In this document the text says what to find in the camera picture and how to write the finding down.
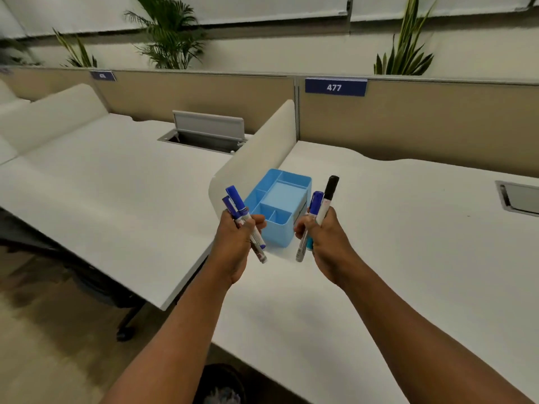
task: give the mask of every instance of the blue marker cap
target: blue marker cap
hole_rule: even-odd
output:
[[[225,198],[223,198],[223,203],[225,203],[226,208],[228,209],[228,211],[232,215],[232,218],[234,218],[235,220],[237,220],[238,218],[241,218],[241,214],[236,211],[236,209],[232,205],[232,202],[230,201],[229,196],[226,196]]]
[[[320,206],[322,205],[322,200],[324,199],[324,193],[321,191],[315,191],[313,197],[310,200],[309,213],[313,215],[318,215]]]
[[[245,204],[243,204],[243,200],[239,196],[238,190],[234,186],[227,187],[226,194],[230,196],[230,199],[238,209],[238,211],[242,211],[245,209]]]

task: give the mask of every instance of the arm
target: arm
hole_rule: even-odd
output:
[[[393,292],[355,253],[333,208],[322,227],[303,217],[296,236],[305,227],[320,271],[346,293],[410,402],[532,403]]]
[[[245,270],[249,236],[266,225],[263,215],[252,217],[238,229],[223,212],[204,267],[102,404],[192,403],[226,292]]]

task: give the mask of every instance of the marker cap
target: marker cap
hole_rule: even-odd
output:
[[[243,203],[243,200],[239,196],[238,190],[234,186],[227,187],[226,194],[229,195],[230,199],[238,209],[238,211],[241,211],[245,208],[245,204]]]
[[[337,184],[339,183],[339,177],[337,176],[331,176],[328,180],[328,183],[326,185],[326,190],[324,191],[324,198],[327,200],[333,200],[333,194],[335,193],[335,189],[337,188]]]
[[[234,208],[232,202],[230,201],[229,196],[226,196],[225,198],[223,198],[223,203],[225,203],[226,208],[228,209],[228,211],[232,215],[232,218],[234,218],[235,220],[237,220],[238,218],[241,218],[241,214],[238,211],[236,211],[236,209]]]
[[[324,193],[321,191],[315,191],[313,197],[310,200],[309,212],[310,214],[317,215],[320,210],[320,205],[322,205],[322,200],[324,198]]]

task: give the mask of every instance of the chair wheel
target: chair wheel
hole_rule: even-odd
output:
[[[135,335],[135,329],[133,327],[124,327],[116,332],[117,341],[128,341]]]

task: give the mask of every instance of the whiteboard marker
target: whiteboard marker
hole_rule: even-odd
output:
[[[223,198],[223,203],[225,203],[226,208],[228,209],[229,213],[232,215],[232,218],[234,218],[234,222],[236,223],[236,227],[241,227],[245,221],[243,218],[241,218],[241,214],[236,211],[234,206],[232,205],[232,202],[230,201],[230,197],[226,196]],[[256,254],[258,260],[262,263],[266,263],[268,258],[266,257],[266,254],[264,254],[264,251],[262,251],[262,248],[260,248],[260,245],[256,242],[253,235],[251,234],[251,249]]]
[[[326,190],[324,191],[324,199],[322,200],[322,205],[320,206],[320,210],[318,211],[318,215],[316,216],[316,223],[318,225],[322,225],[324,218],[326,218],[326,214],[328,213],[329,206],[332,203],[333,194],[335,194],[335,189],[337,188],[338,183],[339,177],[331,176],[328,180],[328,183],[326,184]],[[307,249],[309,251],[313,250],[313,244],[313,239],[309,237],[309,240],[307,241]]]
[[[234,186],[227,187],[225,190],[226,190],[226,194],[229,195],[230,199],[236,206],[236,209],[241,214],[241,218],[243,218],[244,221],[247,221],[249,218],[251,218],[251,215],[249,214],[249,210],[247,209],[245,204],[243,204],[243,200],[239,196],[238,190],[236,190]],[[254,239],[257,241],[257,243],[259,243],[260,248],[262,249],[266,248],[266,243],[262,239],[262,235],[260,235],[260,232],[258,232],[257,229],[254,230],[253,236],[254,236]]]
[[[324,193],[321,191],[315,191],[313,193],[313,196],[310,199],[310,205],[309,205],[309,214],[311,217],[316,218],[318,215],[318,211],[320,210],[320,205],[322,204],[322,198],[324,197]],[[298,247],[298,252],[296,252],[296,261],[302,262],[303,258],[305,258],[305,249],[307,246],[307,239],[310,238],[307,234],[307,230],[303,232],[303,236],[301,237],[300,246]]]

